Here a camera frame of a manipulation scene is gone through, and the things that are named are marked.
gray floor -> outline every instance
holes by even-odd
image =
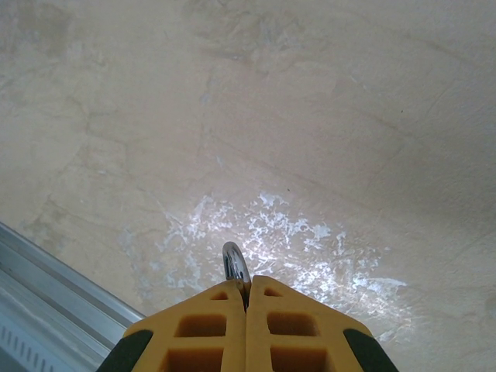
[[[0,220],[141,312],[267,274],[494,370],[493,1],[0,1]]]

